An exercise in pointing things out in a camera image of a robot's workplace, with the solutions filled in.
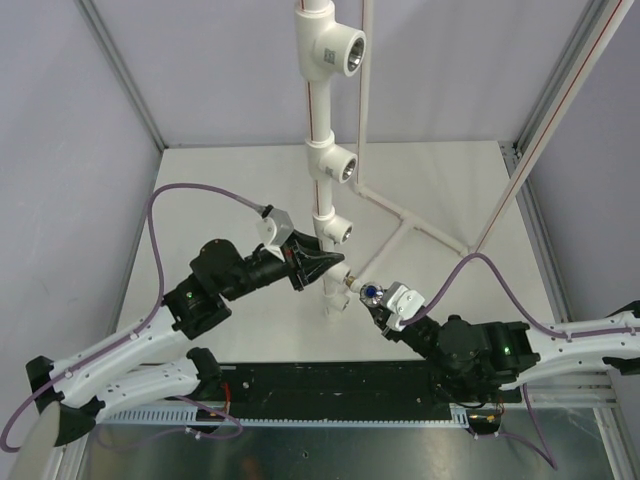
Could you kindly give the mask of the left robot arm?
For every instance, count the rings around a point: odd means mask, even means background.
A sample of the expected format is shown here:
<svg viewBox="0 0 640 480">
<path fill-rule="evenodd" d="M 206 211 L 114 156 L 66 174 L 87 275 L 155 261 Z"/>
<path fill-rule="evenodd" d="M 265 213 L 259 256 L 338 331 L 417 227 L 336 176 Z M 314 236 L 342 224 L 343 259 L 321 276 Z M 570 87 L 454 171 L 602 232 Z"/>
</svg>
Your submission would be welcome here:
<svg viewBox="0 0 640 480">
<path fill-rule="evenodd" d="M 148 402 L 215 398 L 223 390 L 223 376 L 207 348 L 189 348 L 180 359 L 154 368 L 139 366 L 151 354 L 188 346 L 225 321 L 231 315 L 228 302 L 282 279 L 301 291 L 344 258 L 323 251 L 318 239 L 298 231 L 275 252 L 259 246 L 247 257 L 228 240 L 208 242 L 191 261 L 191 274 L 162 297 L 149 322 L 140 321 L 73 358 L 38 356 L 27 363 L 37 410 L 60 406 L 56 445 L 71 443 L 110 416 Z"/>
</svg>

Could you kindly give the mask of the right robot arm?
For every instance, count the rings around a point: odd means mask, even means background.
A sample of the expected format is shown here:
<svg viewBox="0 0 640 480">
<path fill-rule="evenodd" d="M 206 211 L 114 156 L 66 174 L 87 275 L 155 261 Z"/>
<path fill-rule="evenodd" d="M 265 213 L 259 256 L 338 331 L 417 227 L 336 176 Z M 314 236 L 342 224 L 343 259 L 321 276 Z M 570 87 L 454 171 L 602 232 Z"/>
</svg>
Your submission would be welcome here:
<svg viewBox="0 0 640 480">
<path fill-rule="evenodd" d="M 639 302 L 592 321 L 547 325 L 471 324 L 451 315 L 440 324 L 422 316 L 395 331 L 391 312 L 369 310 L 383 337 L 402 342 L 427 363 L 429 381 L 456 400 L 483 401 L 524 384 L 575 372 L 639 373 Z"/>
</svg>

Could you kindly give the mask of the white PVC pipe frame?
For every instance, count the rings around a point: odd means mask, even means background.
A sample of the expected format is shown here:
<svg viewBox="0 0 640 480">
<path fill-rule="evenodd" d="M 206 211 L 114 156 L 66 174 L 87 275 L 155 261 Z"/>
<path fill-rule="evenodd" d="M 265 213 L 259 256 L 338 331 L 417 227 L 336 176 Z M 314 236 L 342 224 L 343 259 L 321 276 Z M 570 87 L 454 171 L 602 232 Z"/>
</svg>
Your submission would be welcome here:
<svg viewBox="0 0 640 480">
<path fill-rule="evenodd" d="M 315 146 L 510 140 L 519 160 L 483 249 L 603 55 L 629 1 L 299 1 Z"/>
</svg>

